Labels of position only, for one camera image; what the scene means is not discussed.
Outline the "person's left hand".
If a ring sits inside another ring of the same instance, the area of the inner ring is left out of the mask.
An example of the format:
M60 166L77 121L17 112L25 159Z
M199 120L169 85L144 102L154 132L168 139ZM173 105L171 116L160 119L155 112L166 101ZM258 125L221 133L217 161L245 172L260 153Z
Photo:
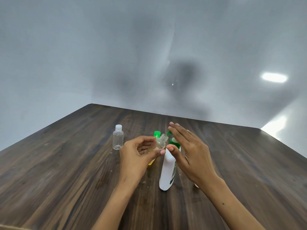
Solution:
M124 143L120 148L120 174L119 178L126 176L142 178L149 163L145 163L145 153L156 142L156 137L139 136Z

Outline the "person's right forearm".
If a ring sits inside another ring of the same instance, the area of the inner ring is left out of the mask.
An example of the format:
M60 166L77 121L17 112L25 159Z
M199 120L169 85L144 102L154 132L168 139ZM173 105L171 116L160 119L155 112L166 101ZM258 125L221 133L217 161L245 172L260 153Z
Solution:
M221 178L199 181L197 185L217 209L230 230L265 230Z

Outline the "white bottle with green pump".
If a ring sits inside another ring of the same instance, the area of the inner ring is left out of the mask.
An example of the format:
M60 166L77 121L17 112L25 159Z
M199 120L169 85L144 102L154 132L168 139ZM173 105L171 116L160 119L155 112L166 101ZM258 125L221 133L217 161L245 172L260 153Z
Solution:
M166 148L164 155L163 166L161 170L161 176L159 180L159 188L163 191L168 190L174 182L174 177L177 169L177 162Z

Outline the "small clear plastic bottle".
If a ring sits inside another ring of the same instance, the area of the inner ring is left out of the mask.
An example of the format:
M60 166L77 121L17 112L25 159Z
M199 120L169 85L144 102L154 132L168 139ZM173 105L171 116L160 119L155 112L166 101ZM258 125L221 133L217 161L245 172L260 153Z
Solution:
M166 143L168 140L168 136L166 134L162 134L160 137L156 137L156 142L153 147L154 150L162 150L166 147Z

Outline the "person's left forearm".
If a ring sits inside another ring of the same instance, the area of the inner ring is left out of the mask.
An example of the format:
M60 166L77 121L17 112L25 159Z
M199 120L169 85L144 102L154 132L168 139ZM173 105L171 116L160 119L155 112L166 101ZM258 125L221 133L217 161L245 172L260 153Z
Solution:
M121 218L140 179L135 176L119 178L105 208L91 230L118 230Z

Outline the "clear bottle with white cap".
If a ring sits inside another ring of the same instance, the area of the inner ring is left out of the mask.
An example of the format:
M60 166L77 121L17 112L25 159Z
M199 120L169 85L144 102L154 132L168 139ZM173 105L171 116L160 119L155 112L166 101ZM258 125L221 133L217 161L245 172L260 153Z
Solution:
M122 125L117 124L115 126L115 131L113 132L113 149L119 150L124 144L124 132L122 130Z

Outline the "yellow bottle with green cap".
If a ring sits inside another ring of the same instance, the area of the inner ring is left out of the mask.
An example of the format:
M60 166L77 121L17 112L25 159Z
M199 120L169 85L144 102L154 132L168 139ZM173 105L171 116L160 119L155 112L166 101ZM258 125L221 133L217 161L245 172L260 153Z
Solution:
M160 132L160 131L155 131L155 132L154 132L154 137L160 138L160 136L161 136L161 132ZM153 160L148 164L148 166L152 165L152 163L153 163L154 161L155 161L155 159L153 159Z

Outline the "person's right hand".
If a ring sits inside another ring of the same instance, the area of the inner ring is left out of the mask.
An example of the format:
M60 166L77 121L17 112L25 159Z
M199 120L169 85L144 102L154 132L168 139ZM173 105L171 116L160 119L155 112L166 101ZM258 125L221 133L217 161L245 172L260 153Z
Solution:
M214 169L209 147L199 137L195 144L181 147L189 160L189 169L181 170L190 181L197 184L199 181L210 181L219 177Z

